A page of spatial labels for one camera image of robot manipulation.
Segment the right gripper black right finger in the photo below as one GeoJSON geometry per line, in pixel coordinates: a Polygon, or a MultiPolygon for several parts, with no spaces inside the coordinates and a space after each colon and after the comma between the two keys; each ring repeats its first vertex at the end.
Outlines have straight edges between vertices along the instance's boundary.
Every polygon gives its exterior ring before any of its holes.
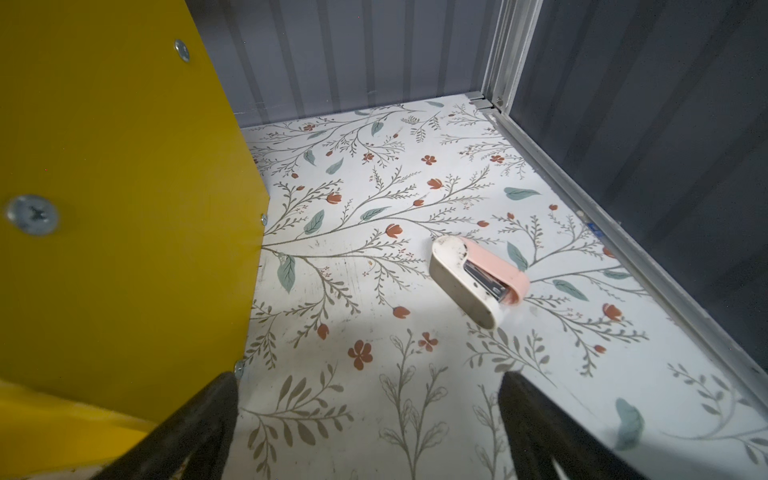
{"type": "Polygon", "coordinates": [[[519,479],[641,479],[518,372],[503,375],[498,405],[519,479]]]}

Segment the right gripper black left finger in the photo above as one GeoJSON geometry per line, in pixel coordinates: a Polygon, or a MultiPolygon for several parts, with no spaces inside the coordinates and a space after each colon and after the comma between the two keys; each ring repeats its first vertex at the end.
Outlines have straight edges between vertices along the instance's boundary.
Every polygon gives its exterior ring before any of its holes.
{"type": "Polygon", "coordinates": [[[238,383],[224,372],[96,479],[220,479],[238,418],[238,383]]]}

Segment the yellow wooden shelf unit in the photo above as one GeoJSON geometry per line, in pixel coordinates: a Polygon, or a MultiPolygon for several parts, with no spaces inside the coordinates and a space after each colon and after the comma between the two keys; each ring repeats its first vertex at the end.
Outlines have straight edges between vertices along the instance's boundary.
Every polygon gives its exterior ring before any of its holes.
{"type": "Polygon", "coordinates": [[[183,1],[1,5],[1,474],[121,456],[240,359],[268,196],[183,1]]]}

